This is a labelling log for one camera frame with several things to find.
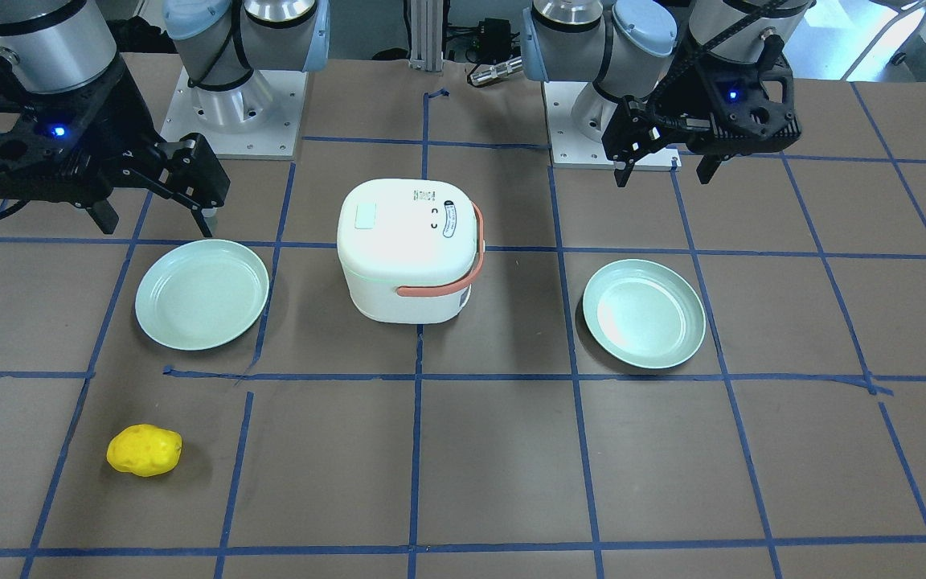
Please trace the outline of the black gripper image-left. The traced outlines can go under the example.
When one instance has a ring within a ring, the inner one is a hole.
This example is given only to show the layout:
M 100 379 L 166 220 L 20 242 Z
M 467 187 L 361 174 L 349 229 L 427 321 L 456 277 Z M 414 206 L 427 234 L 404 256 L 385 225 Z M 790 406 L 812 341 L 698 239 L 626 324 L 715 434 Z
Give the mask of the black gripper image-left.
M 58 94 L 23 88 L 0 56 L 0 200 L 78 204 L 112 235 L 119 215 L 105 200 L 132 181 L 183 205 L 203 237 L 215 236 L 227 172 L 201 133 L 162 142 L 122 56 Z

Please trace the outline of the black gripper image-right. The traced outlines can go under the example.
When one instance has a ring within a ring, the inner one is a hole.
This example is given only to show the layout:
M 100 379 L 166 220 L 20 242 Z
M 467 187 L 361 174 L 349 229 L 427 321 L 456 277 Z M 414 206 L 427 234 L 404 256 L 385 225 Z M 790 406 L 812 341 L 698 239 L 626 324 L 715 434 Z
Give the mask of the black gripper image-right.
M 705 132 L 685 140 L 691 153 L 702 155 L 697 177 L 703 186 L 736 154 L 779 153 L 801 138 L 784 44 L 781 36 L 769 36 L 756 61 L 748 63 L 703 55 L 673 83 L 672 114 L 707 124 Z M 635 96 L 623 96 L 601 136 L 615 184 L 627 187 L 638 161 L 682 136 L 653 120 Z

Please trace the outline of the silver robot arm image-right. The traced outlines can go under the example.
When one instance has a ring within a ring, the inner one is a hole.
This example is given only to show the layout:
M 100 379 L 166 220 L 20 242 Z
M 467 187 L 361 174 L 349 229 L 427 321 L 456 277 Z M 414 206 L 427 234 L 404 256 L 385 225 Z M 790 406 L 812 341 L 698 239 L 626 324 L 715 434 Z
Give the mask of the silver robot arm image-right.
M 637 162 L 671 144 L 699 156 L 709 183 L 736 155 L 780 153 L 801 138 L 784 54 L 811 1 L 534 1 L 524 11 L 525 76 L 581 82 L 585 132 L 624 187 Z

